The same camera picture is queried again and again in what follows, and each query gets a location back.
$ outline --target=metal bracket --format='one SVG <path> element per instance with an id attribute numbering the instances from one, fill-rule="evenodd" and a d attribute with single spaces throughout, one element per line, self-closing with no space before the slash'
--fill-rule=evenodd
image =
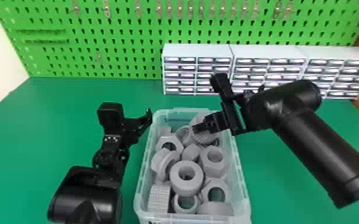
<path id="1" fill-rule="evenodd" d="M 252 9 L 252 19 L 256 19 L 259 14 L 259 7 L 260 7 L 260 0 L 255 0 L 253 3 L 253 9 Z"/>
<path id="2" fill-rule="evenodd" d="M 280 16 L 282 8 L 283 8 L 283 1 L 278 0 L 275 7 L 274 7 L 273 19 L 277 19 Z"/>
<path id="3" fill-rule="evenodd" d="M 177 17 L 182 18 L 182 11 L 184 9 L 184 1 L 177 0 Z"/>
<path id="4" fill-rule="evenodd" d="M 244 0 L 241 6 L 241 17 L 246 18 L 249 13 L 249 1 Z"/>
<path id="5" fill-rule="evenodd" d="M 105 15 L 107 18 L 110 18 L 110 16 L 112 16 L 112 14 L 111 14 L 111 12 L 110 12 L 109 0 L 103 0 L 102 10 L 104 11 L 104 15 Z"/>
<path id="6" fill-rule="evenodd" d="M 199 18 L 203 18 L 205 16 L 205 3 L 203 0 L 199 1 Z"/>
<path id="7" fill-rule="evenodd" d="M 293 13 L 293 0 L 289 0 L 287 5 L 284 9 L 284 19 L 287 20 L 291 16 L 291 13 Z"/>
<path id="8" fill-rule="evenodd" d="M 76 16 L 80 17 L 81 16 L 81 11 L 79 10 L 78 1 L 77 0 L 72 0 L 72 6 L 73 6 L 73 9 L 71 11 L 69 11 L 68 13 L 74 12 L 74 14 Z"/>
<path id="9" fill-rule="evenodd" d="M 136 13 L 137 17 L 142 16 L 141 1 L 140 0 L 135 0 L 135 13 Z"/>
<path id="10" fill-rule="evenodd" d="M 188 18 L 191 19 L 193 17 L 193 0 L 188 1 Z"/>
<path id="11" fill-rule="evenodd" d="M 172 18 L 172 1 L 167 0 L 167 18 Z"/>
<path id="12" fill-rule="evenodd" d="M 161 0 L 156 0 L 156 16 L 162 18 L 162 2 Z"/>
<path id="13" fill-rule="evenodd" d="M 231 3 L 230 18 L 235 18 L 236 16 L 237 16 L 237 0 L 233 0 Z"/>
<path id="14" fill-rule="evenodd" d="M 226 1 L 227 0 L 221 0 L 221 6 L 220 6 L 220 17 L 221 18 L 225 18 L 225 8 L 227 7 L 225 4 Z"/>
<path id="15" fill-rule="evenodd" d="M 210 13 L 209 16 L 210 18 L 214 18 L 215 13 L 216 13 L 216 1 L 215 0 L 210 0 Z"/>

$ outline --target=green table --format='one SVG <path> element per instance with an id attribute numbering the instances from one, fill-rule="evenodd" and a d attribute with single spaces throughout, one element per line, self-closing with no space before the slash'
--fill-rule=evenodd
<path id="1" fill-rule="evenodd" d="M 68 169 L 90 165 L 103 134 L 96 109 L 121 102 L 125 115 L 194 107 L 219 110 L 218 97 L 162 95 L 161 81 L 31 78 L 0 103 L 0 223 L 48 223 L 46 211 Z M 359 150 L 359 111 L 349 101 L 318 110 Z M 132 208 L 147 133 L 131 148 L 122 186 L 122 223 L 137 223 Z M 237 137 L 252 222 L 359 223 L 359 202 L 337 210 L 326 192 L 271 130 Z"/>

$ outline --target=clear plastic container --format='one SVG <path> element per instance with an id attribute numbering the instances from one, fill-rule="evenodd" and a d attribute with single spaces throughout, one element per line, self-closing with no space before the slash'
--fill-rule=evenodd
<path id="1" fill-rule="evenodd" d="M 172 132 L 188 125 L 199 112 L 209 111 L 205 108 L 175 108 L 173 110 L 159 110 L 153 115 L 148 141 L 143 156 L 137 191 L 134 198 L 134 210 L 141 224 L 149 223 L 242 223 L 250 224 L 250 202 L 247 194 L 245 179 L 239 160 L 235 138 L 229 130 L 222 132 L 222 147 L 229 158 L 227 183 L 231 190 L 231 205 L 234 216 L 216 216 L 202 214 L 155 213 L 147 211 L 150 188 L 154 183 L 155 173 L 150 169 L 150 160 L 154 154 L 159 127 L 170 126 Z"/>

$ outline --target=green pegboard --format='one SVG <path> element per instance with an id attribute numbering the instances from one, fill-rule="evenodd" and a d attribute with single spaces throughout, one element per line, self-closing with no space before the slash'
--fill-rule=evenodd
<path id="1" fill-rule="evenodd" d="M 164 43 L 352 45 L 359 35 L 359 0 L 293 0 L 289 18 L 289 0 L 106 1 L 110 18 L 99 0 L 0 0 L 0 22 L 30 76 L 161 79 Z"/>

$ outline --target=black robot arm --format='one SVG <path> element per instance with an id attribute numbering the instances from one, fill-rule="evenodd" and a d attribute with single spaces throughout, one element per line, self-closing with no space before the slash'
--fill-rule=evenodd
<path id="1" fill-rule="evenodd" d="M 235 95 L 226 74 L 210 79 L 222 111 L 193 126 L 195 132 L 230 129 L 233 135 L 272 128 L 328 192 L 337 208 L 359 200 L 359 153 L 315 114 L 318 87 L 298 80 L 259 92 Z M 241 119 L 235 104 L 240 107 Z"/>
<path id="2" fill-rule="evenodd" d="M 104 102 L 98 111 L 104 129 L 92 166 L 73 166 L 48 207 L 47 218 L 65 224 L 117 224 L 122 212 L 120 187 L 129 147 L 151 125 L 151 111 L 137 119 L 124 117 L 121 104 Z"/>

